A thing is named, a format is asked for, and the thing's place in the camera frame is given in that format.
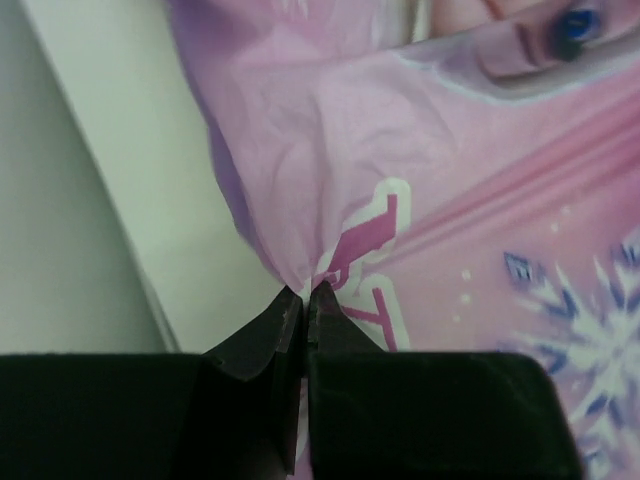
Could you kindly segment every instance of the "pink plastic bag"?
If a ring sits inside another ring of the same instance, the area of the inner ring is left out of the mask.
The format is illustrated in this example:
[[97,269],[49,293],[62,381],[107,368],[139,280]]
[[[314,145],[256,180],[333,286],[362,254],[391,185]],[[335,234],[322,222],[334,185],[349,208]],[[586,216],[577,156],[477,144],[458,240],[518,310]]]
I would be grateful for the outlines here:
[[640,2],[399,47],[401,3],[170,1],[239,232],[386,348],[535,357],[590,478],[640,478]]

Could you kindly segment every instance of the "white snowflake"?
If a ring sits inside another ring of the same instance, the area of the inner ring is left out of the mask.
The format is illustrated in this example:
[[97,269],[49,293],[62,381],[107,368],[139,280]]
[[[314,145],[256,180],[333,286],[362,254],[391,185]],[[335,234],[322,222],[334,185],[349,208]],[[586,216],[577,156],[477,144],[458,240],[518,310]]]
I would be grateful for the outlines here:
[[617,250],[611,275],[594,258],[599,287],[590,295],[580,295],[560,266],[554,285],[541,266],[505,255],[522,290],[518,304],[555,326],[549,337],[517,333],[518,343],[535,352],[556,380],[584,392],[569,420],[593,480],[628,468],[623,452],[640,459],[640,250],[633,245]]

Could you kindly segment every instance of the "white wall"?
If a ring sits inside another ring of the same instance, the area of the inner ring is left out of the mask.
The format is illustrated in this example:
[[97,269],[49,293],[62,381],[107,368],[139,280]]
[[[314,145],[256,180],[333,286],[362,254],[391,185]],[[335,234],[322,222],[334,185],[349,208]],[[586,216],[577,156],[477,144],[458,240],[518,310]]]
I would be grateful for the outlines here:
[[179,346],[215,346],[281,286],[235,232],[165,2],[22,2]]
[[92,158],[0,0],[0,352],[162,348]]

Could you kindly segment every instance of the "printed cartoon face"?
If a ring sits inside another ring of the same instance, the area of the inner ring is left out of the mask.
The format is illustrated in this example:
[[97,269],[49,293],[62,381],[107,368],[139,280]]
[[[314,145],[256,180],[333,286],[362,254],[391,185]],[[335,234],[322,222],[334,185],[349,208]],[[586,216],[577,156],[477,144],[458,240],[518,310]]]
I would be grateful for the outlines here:
[[494,78],[544,70],[632,32],[640,0],[433,0],[431,34],[499,20],[476,37],[478,60]]

